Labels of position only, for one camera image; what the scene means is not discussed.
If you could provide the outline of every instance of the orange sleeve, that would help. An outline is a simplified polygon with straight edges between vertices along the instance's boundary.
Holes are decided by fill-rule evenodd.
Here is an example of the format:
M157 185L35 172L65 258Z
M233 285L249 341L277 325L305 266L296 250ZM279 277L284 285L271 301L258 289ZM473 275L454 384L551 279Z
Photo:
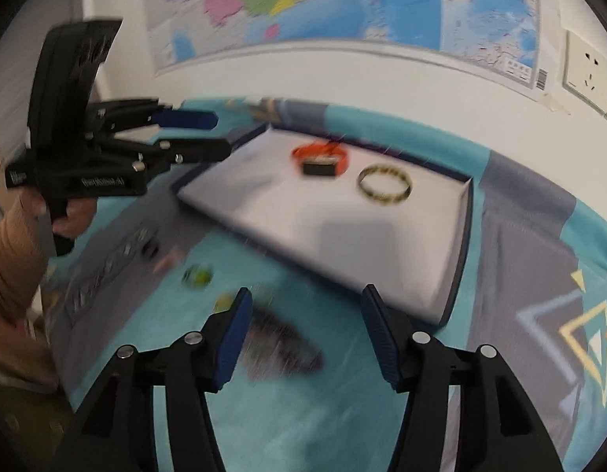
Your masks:
M18 200L0 222L0 318L15 323L24 317L47 266L36 221Z

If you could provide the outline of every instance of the person's arm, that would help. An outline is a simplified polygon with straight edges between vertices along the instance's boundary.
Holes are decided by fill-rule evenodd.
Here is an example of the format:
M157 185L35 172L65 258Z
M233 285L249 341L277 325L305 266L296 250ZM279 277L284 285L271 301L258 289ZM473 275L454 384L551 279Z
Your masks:
M37 192L23 190L0 222L0 368L28 380L56 385L50 350L14 327L30 307L48 264L36 235L36 218L45 210ZM95 200L70 201L67 217L57 220L53 231L74 239L89 227L95 212Z
M48 265L25 203L18 199L0 222L0 318L12 324L26 314Z

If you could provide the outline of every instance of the small toy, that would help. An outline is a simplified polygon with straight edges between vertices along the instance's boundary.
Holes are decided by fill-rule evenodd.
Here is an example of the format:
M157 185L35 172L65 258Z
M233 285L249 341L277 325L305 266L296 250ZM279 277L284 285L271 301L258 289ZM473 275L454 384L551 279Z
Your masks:
M186 269L182 282L190 288L204 288L212 281L213 276L211 267L201 267L201 265L195 264Z

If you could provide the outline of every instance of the electrical outlet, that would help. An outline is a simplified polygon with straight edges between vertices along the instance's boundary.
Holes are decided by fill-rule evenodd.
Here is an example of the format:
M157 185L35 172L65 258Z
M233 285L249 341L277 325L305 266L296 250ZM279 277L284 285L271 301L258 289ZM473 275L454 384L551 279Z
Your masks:
M572 32L568 32L564 85L607 113L607 59Z

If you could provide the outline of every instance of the orange wristband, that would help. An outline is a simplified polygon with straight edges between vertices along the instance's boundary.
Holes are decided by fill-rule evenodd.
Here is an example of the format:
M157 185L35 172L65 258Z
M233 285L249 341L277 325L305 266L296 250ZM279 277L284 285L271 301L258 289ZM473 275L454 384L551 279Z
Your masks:
M339 143L313 142L290 153L304 175L339 177L348 167L348 154Z

